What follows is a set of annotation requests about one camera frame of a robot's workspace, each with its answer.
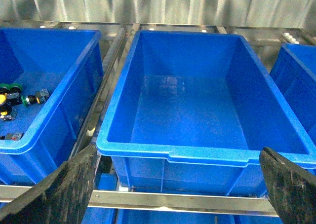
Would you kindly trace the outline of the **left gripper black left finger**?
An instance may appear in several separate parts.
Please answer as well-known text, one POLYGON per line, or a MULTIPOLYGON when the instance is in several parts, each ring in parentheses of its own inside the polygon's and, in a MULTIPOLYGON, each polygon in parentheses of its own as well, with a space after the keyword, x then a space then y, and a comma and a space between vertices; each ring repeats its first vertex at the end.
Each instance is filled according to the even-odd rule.
POLYGON ((94 189, 98 153, 88 145, 70 160, 6 204, 2 224, 80 224, 94 189))

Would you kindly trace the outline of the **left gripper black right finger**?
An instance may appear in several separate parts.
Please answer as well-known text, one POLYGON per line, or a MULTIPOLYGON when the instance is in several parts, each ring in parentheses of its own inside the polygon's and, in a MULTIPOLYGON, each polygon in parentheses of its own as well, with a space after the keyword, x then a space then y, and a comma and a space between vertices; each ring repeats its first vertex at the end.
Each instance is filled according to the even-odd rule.
POLYGON ((316 222, 316 176, 269 147, 259 156, 268 200, 284 224, 316 222))

